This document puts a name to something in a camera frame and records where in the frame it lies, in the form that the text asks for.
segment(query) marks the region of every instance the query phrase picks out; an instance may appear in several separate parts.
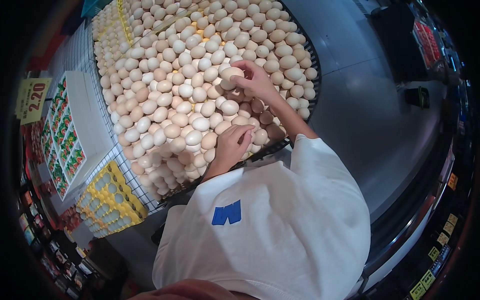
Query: person's right hand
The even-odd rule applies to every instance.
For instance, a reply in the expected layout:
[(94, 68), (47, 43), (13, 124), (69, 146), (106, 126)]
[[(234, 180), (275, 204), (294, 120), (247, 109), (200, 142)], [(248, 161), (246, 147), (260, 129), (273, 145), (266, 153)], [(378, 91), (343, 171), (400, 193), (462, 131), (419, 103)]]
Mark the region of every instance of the person's right hand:
[(268, 105), (272, 105), (273, 101), (278, 101), (279, 93), (262, 67), (250, 60), (239, 60), (231, 66), (240, 68), (245, 73), (245, 78), (233, 75), (230, 77), (230, 81), (243, 88), (246, 95), (257, 97)]

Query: blue logo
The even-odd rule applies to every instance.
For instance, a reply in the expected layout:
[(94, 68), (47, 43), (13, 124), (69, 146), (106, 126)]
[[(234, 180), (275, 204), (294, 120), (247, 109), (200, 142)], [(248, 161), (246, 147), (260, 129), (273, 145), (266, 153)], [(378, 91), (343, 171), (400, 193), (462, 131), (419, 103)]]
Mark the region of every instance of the blue logo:
[(241, 220), (240, 200), (225, 207), (215, 207), (212, 225), (225, 225), (227, 219), (230, 224)]

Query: pile of eggs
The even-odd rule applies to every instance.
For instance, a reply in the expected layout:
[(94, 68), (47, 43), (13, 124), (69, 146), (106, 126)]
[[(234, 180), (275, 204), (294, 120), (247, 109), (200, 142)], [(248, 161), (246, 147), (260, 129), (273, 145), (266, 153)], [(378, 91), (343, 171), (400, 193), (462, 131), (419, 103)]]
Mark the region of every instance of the pile of eggs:
[(242, 160), (285, 138), (274, 112), (229, 81), (243, 76), (230, 66), (235, 61), (263, 67), (308, 118), (317, 70), (282, 9), (275, 0), (124, 0), (122, 12), (113, 1), (93, 18), (113, 130), (150, 192), (170, 195), (200, 178), (215, 158), (217, 137), (232, 125), (255, 126)]

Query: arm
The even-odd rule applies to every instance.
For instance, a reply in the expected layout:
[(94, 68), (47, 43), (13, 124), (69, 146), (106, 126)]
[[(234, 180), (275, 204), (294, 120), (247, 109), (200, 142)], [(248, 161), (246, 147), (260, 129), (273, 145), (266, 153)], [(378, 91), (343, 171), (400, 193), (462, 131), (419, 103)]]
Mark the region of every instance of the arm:
[(246, 93), (250, 93), (268, 104), (293, 141), (299, 133), (304, 134), (309, 139), (318, 138), (305, 121), (276, 91), (270, 77), (262, 67), (249, 60), (236, 61), (232, 64), (232, 67), (244, 70), (247, 78), (233, 75), (230, 80), (242, 87)]

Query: price tag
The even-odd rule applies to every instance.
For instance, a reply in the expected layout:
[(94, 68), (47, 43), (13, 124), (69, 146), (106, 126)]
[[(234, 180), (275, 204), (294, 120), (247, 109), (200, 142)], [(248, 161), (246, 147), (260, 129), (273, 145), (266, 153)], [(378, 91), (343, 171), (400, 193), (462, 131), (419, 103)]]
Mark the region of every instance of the price tag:
[(39, 121), (43, 102), (50, 87), (51, 78), (29, 78), (20, 83), (17, 96), (16, 115), (20, 125)]
[(428, 288), (432, 285), (432, 282), (435, 280), (435, 276), (431, 273), (430, 270), (428, 270), (425, 275), (421, 278), (420, 282), (425, 288), (425, 290), (428, 290)]
[(428, 252), (428, 256), (435, 261), (437, 259), (438, 254), (440, 254), (440, 251), (438, 251), (437, 247), (433, 246), (430, 252)]
[(455, 190), (457, 181), (458, 177), (454, 173), (451, 173), (450, 178), (448, 179), (448, 186), (452, 188), (452, 190)]
[(448, 233), (450, 236), (452, 236), (452, 232), (453, 232), (453, 229), (455, 228), (455, 226), (453, 226), (452, 223), (446, 221), (445, 222), (445, 226), (444, 226), (444, 230), (446, 233)]
[(445, 244), (448, 243), (448, 236), (446, 234), (444, 234), (443, 232), (440, 234), (440, 236), (437, 238), (437, 242), (439, 242), (440, 244), (442, 244), (442, 246), (444, 246)]
[(450, 214), (448, 216), (448, 222), (452, 223), (453, 226), (456, 225), (456, 222), (458, 221), (458, 218), (456, 216), (454, 216), (453, 214)]
[(418, 283), (413, 287), (413, 289), (410, 291), (410, 295), (412, 296), (412, 299), (413, 299), (413, 300), (418, 300), (418, 299), (420, 299), (423, 295), (425, 295), (426, 292), (427, 292), (427, 290), (423, 287), (422, 283), (421, 283), (421, 282), (418, 282)]

